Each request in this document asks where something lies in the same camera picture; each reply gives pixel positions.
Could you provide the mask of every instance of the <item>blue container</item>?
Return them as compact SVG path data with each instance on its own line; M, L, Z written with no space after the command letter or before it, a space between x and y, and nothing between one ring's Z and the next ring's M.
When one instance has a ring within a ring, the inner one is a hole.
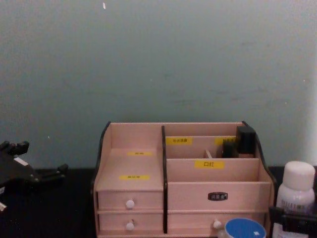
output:
M224 230L229 238L265 238L264 227L250 219L235 218L226 223Z

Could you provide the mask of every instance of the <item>wooden desk organizer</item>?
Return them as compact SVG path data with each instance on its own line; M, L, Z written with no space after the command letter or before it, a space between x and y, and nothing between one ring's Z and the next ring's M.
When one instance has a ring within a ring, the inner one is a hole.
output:
M216 220L236 217L258 221L269 235L275 179L258 137L254 154L221 158L238 126L248 125L109 122L92 183L97 237L215 237Z

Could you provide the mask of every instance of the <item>white drawer knob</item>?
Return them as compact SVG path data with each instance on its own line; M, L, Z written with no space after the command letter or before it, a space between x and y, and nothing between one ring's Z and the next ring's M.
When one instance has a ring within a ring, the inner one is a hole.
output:
M213 223L213 228L215 228L215 229L220 229L220 228L222 228L222 223L216 219L216 220L214 221L214 223Z
M130 221L129 223L127 223L127 225L126 225L125 227L126 227L126 229L127 229L128 231L133 231L133 230L134 230L134 223L133 223L133 221Z
M132 209L134 207L134 201L133 200L128 200L125 204L128 209Z

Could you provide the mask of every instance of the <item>white bottle cap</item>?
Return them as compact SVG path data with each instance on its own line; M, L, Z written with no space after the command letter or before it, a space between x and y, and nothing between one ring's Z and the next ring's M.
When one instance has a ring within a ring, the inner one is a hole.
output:
M314 186L315 169L310 164L291 161L285 165L283 184L293 190L307 191Z

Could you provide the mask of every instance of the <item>yellow sticker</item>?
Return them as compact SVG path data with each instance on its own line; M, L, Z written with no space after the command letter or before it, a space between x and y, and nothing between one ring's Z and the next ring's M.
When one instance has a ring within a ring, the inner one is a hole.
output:
M149 175L121 175L120 180L149 180Z
M235 136L216 137L216 138L214 139L214 143L215 143L216 145L222 145L224 140L229 140L229 141L234 142L234 141L236 140L236 137L235 137Z
M167 145L191 145L193 144L192 137L167 137Z
M195 168L224 169L224 161L196 160Z
M151 156L152 152L148 152L148 151L130 151L127 153L128 156L134 156L134 155L139 155L139 156Z

